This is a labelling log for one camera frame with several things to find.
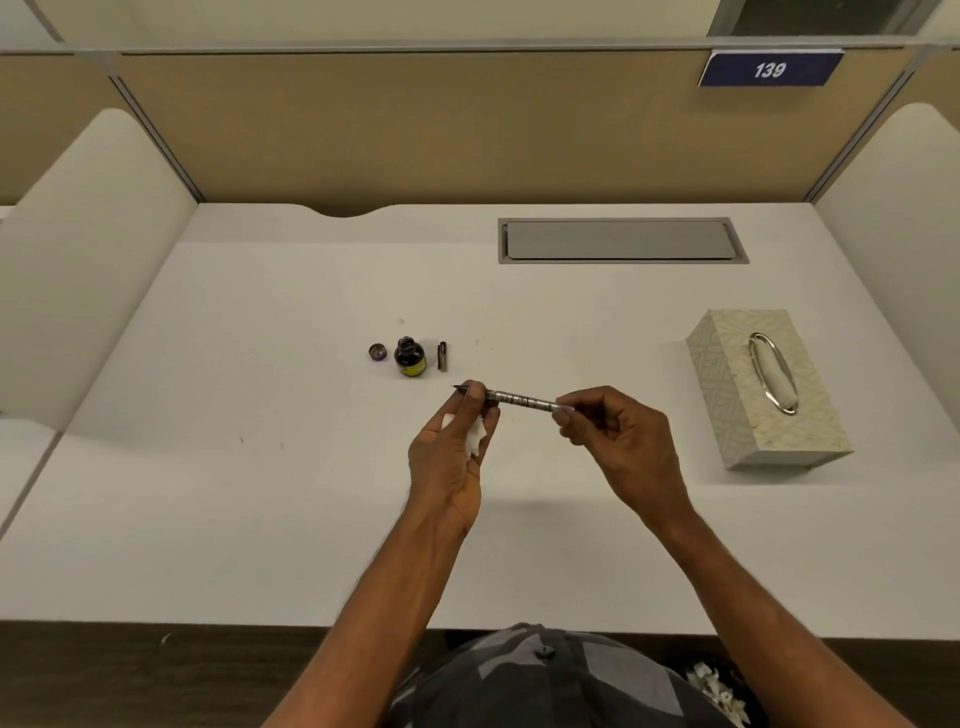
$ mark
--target metal handle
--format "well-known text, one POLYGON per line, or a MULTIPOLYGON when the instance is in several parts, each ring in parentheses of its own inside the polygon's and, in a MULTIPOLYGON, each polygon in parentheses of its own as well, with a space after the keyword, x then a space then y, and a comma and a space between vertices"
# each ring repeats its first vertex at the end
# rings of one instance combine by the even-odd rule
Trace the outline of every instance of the metal handle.
POLYGON ((756 372, 756 378, 760 380, 760 384, 763 385, 763 392, 766 394, 767 399, 770 400, 774 406, 782 412, 784 415, 790 415, 791 417, 797 414, 797 408, 800 407, 800 393, 797 391, 797 383, 793 380, 793 373, 790 371, 790 367, 786 363, 786 359, 783 358, 783 354, 780 353, 780 350, 777 348, 777 345, 770 340, 770 337, 766 334, 762 334, 759 331, 755 331, 750 334, 750 339, 747 342, 747 346, 750 349, 750 360, 754 363, 754 371, 756 372), (770 351, 774 353, 774 357, 777 359, 777 363, 780 364, 780 371, 783 372, 783 375, 786 376, 787 381, 790 382, 790 386, 793 387, 793 394, 797 398, 795 404, 785 405, 780 403, 777 400, 776 395, 770 391, 770 385, 767 383, 767 377, 763 374, 763 368, 760 366, 759 359, 756 355, 756 347, 759 344, 765 344, 770 347, 770 351))

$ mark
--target desk surface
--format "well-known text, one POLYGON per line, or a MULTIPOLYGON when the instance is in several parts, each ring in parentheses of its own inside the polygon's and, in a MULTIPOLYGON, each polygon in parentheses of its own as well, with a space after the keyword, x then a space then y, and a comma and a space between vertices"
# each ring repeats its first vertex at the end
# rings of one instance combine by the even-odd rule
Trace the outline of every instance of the desk surface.
MULTIPOLYGON (((405 451, 467 376, 609 383, 666 411, 696 506, 830 636, 960 638, 960 435, 806 205, 201 205, 0 544, 0 618, 330 624, 404 500, 405 451), (517 216, 729 216, 749 265, 499 265, 517 216), (723 470, 684 338, 786 308, 856 453, 723 470), (367 347, 449 346, 402 377, 367 347)), ((582 449, 505 407, 432 621, 711 631, 582 449)))

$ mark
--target beige cubicle wall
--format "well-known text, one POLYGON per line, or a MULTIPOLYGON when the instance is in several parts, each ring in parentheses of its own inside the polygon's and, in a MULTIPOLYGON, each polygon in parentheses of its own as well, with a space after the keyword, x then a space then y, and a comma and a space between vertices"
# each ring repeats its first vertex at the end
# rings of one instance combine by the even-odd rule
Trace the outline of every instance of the beige cubicle wall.
POLYGON ((0 205, 12 205, 101 109, 128 109, 100 65, 76 56, 0 56, 0 205))
POLYGON ((814 201, 823 198, 830 186, 850 166, 887 119, 900 109, 917 103, 930 104, 950 124, 960 129, 960 49, 941 51, 920 65, 900 93, 877 118, 875 124, 863 135, 844 163, 837 167, 828 182, 818 190, 814 201))
POLYGON ((800 201, 910 61, 826 86, 698 88, 709 51, 125 56, 209 201, 800 201))

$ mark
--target blue sign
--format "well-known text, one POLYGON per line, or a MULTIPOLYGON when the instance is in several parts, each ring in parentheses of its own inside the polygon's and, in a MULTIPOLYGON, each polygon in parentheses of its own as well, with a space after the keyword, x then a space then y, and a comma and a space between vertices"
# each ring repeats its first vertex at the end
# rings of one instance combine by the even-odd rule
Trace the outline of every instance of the blue sign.
POLYGON ((700 85, 823 85, 842 58, 840 50, 713 51, 700 85))

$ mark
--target metal frame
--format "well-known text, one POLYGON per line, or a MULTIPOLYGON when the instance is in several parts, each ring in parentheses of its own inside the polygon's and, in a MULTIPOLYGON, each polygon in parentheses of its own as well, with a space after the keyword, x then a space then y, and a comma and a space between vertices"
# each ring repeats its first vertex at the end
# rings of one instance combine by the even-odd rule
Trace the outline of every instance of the metal frame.
POLYGON ((256 54, 324 54, 324 53, 496 53, 550 51, 710 51, 737 48, 904 48, 928 45, 928 38, 909 36, 720 36, 720 37, 630 37, 630 38, 513 38, 458 41, 425 40, 353 40, 347 42, 318 41, 313 43, 248 43, 245 45, 87 47, 63 43, 58 50, 50 48, 16 48, 0 55, 31 54, 124 56, 219 56, 256 54))
POLYGON ((920 69, 920 67, 929 61, 934 56, 937 56, 941 53, 946 53, 950 50, 948 45, 926 45, 922 47, 913 59, 906 65, 897 79, 894 81, 893 85, 887 90, 883 97, 877 102, 874 110, 870 112, 870 115, 864 119, 863 123, 859 126, 856 132, 853 133, 850 141, 840 150, 840 153, 836 158, 830 163, 830 166, 824 171, 820 176, 820 179, 814 183, 810 188, 810 191, 806 193, 804 197, 805 203, 812 203, 816 200, 817 196, 824 190, 830 180, 833 179, 833 176, 836 174, 837 170, 843 166, 844 162, 847 161, 847 158, 854 152, 854 150, 859 146, 863 138, 870 133, 870 130, 874 127, 876 121, 880 116, 887 110, 887 107, 893 102, 897 95, 902 91, 903 87, 906 86, 907 82, 913 78, 913 75, 920 69))
POLYGON ((740 19, 743 6, 746 4, 747 0, 720 0, 720 5, 717 6, 716 15, 713 16, 713 22, 710 23, 707 35, 732 36, 736 21, 740 19))
POLYGON ((136 98, 133 96, 133 93, 124 83, 123 79, 120 78, 120 75, 113 69, 113 65, 110 62, 111 57, 114 54, 111 53, 76 53, 76 56, 83 56, 92 58, 97 61, 100 66, 107 73, 110 82, 117 89, 117 92, 123 96, 124 101, 127 102, 127 105, 130 107, 130 110, 133 112, 133 115, 136 117, 136 120, 140 122, 140 126, 143 127, 143 131, 147 133, 147 136, 150 137, 151 141, 156 145, 157 150, 163 155, 163 158, 167 160, 167 163, 173 169, 177 177, 180 178, 180 181, 183 182, 183 185, 190 190, 190 194, 193 195, 193 199, 198 203, 205 202, 204 195, 200 191, 200 188, 194 184, 193 180, 190 179, 190 175, 187 174, 186 170, 183 168, 183 165, 180 164, 180 161, 174 155, 173 150, 167 145, 163 140, 163 137, 160 136, 160 132, 154 126, 154 122, 150 120, 150 117, 147 116, 147 112, 139 105, 136 98))
POLYGON ((55 40, 57 43, 63 43, 63 36, 60 35, 54 24, 50 22, 50 18, 47 17, 47 13, 40 9, 40 6, 36 3, 36 0, 23 0, 23 4, 27 6, 27 9, 34 14, 36 22, 43 26, 43 30, 55 40))

